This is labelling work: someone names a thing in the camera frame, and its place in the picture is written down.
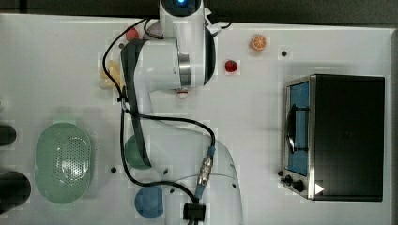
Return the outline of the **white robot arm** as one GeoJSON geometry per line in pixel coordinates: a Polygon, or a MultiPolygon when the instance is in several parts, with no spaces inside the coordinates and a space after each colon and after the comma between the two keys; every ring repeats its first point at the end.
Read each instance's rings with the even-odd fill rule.
{"type": "Polygon", "coordinates": [[[160,0],[159,19],[120,52],[126,174],[133,205],[155,225],[243,225],[234,160],[216,133],[194,119],[216,69],[204,0],[160,0]]]}

